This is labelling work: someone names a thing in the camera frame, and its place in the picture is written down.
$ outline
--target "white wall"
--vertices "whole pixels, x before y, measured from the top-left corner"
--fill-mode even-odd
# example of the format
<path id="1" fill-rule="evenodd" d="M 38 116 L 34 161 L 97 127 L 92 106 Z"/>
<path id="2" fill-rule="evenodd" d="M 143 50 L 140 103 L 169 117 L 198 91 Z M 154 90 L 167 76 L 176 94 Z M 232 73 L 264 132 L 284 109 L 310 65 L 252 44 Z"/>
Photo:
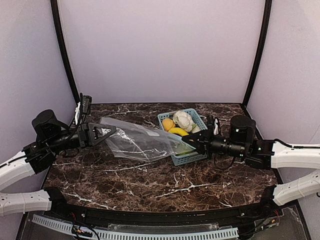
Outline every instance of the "white wall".
<path id="1" fill-rule="evenodd" d="M 320 143 L 320 2 L 273 1 L 248 111 L 265 139 Z M 310 169 L 280 169 L 285 182 Z M 312 239 L 320 239 L 320 198 L 300 201 Z"/>
<path id="2" fill-rule="evenodd" d="M 70 122 L 75 102 L 59 52 L 49 0 L 0 1 L 0 163 L 36 134 L 31 121 L 45 109 Z M 4 193 L 36 191 L 44 173 Z M 0 240 L 16 239 L 22 214 L 0 218 Z"/>
<path id="3" fill-rule="evenodd" d="M 264 0 L 59 1 L 81 92 L 95 103 L 236 102 Z"/>

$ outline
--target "yellow banana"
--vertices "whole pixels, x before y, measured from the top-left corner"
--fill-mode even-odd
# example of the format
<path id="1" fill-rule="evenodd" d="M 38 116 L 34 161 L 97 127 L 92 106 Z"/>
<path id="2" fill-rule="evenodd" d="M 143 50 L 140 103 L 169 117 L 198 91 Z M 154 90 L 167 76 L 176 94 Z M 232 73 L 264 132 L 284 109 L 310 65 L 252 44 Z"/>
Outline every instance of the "yellow banana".
<path id="1" fill-rule="evenodd" d="M 178 135 L 180 135 L 181 137 L 189 135 L 189 133 L 187 133 L 185 130 L 183 130 L 183 129 L 180 128 L 180 127 L 173 127 L 173 128 L 171 128 L 171 129 L 169 130 L 169 133 L 171 133 L 171 134 L 178 134 Z"/>

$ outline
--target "cauliflower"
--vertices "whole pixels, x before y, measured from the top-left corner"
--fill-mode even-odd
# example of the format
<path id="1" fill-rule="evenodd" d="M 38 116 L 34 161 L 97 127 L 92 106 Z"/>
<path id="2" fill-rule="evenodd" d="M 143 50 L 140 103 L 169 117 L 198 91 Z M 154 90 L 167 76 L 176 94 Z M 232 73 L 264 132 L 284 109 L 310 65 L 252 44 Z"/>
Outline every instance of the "cauliflower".
<path id="1" fill-rule="evenodd" d="M 173 115 L 173 121 L 188 133 L 192 132 L 194 134 L 200 131 L 198 125 L 194 123 L 192 117 L 185 111 L 177 111 Z"/>

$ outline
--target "blue basket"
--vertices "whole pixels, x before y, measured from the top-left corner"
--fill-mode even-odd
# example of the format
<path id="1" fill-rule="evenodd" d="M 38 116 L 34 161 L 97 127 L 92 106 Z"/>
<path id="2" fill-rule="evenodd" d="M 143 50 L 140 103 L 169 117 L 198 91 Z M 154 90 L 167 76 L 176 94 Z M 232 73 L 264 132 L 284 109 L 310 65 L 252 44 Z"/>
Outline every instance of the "blue basket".
<path id="1" fill-rule="evenodd" d="M 205 125 L 204 121 L 202 121 L 201 117 L 196 112 L 196 110 L 194 110 L 193 108 L 189 108 L 189 109 L 185 109 L 182 111 L 186 112 L 187 114 L 190 114 L 194 123 L 196 123 L 201 130 L 208 129 L 207 126 Z M 162 126 L 162 121 L 164 119 L 168 119 L 168 118 L 172 119 L 175 112 L 177 112 L 177 111 L 161 113 L 158 115 L 159 124 L 160 124 L 160 127 L 162 128 L 162 130 L 164 130 L 164 126 Z M 183 165 L 183 164 L 192 163 L 192 162 L 195 162 L 198 160 L 206 159 L 207 155 L 201 155 L 195 151 L 195 152 L 185 154 L 185 155 L 180 155 L 180 156 L 173 155 L 173 156 L 171 156 L 171 158 L 173 160 L 173 164 L 175 166 L 179 166 L 179 165 Z"/>

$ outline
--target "marble table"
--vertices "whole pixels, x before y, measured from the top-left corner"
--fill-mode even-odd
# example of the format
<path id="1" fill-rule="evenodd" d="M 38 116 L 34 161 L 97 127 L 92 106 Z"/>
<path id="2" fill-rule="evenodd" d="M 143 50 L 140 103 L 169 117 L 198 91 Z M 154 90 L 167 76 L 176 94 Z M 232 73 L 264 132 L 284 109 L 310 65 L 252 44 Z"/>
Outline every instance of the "marble table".
<path id="1" fill-rule="evenodd" d="M 220 119 L 228 135 L 230 118 L 243 115 L 239 104 L 141 103 L 93 104 L 88 122 L 101 117 L 158 128 L 157 115 L 195 109 L 201 117 Z M 218 157 L 226 167 L 230 157 Z M 186 212 L 230 208 L 257 203 L 265 187 L 277 183 L 272 170 L 258 170 L 236 161 L 226 170 L 215 170 L 213 160 L 174 166 L 172 159 L 140 162 L 115 158 L 108 145 L 81 149 L 72 158 L 58 157 L 45 187 L 59 187 L 69 204 L 119 211 Z"/>

